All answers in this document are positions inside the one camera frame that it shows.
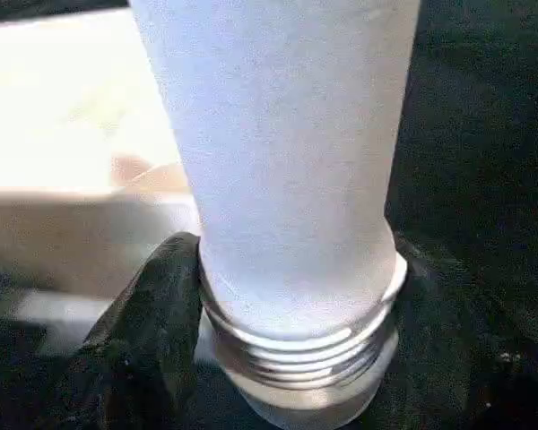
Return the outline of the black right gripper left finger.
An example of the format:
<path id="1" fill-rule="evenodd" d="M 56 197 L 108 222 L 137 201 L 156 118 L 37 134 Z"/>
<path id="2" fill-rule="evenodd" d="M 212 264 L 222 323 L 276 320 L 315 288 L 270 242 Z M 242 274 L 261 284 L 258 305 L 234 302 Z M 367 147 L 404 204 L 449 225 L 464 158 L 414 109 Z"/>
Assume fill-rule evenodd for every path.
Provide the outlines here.
<path id="1" fill-rule="evenodd" d="M 30 429 L 178 429 L 202 314 L 199 238 L 162 242 L 93 325 Z"/>

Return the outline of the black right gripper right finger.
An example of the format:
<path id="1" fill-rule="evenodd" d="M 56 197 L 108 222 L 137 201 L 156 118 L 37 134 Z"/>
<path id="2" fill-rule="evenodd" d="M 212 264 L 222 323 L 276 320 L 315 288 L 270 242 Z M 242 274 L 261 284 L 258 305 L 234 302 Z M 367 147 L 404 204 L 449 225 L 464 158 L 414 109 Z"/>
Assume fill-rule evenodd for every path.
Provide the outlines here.
<path id="1" fill-rule="evenodd" d="M 441 243 L 398 235 L 409 269 L 378 429 L 538 429 L 538 348 Z"/>

